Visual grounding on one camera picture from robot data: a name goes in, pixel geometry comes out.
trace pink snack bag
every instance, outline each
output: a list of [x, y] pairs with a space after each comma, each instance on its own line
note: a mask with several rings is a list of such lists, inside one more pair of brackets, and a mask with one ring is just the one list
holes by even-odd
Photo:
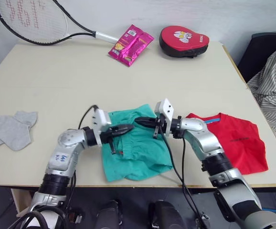
[[131, 25], [108, 54], [127, 66], [131, 66], [152, 40], [154, 38], [151, 35]]

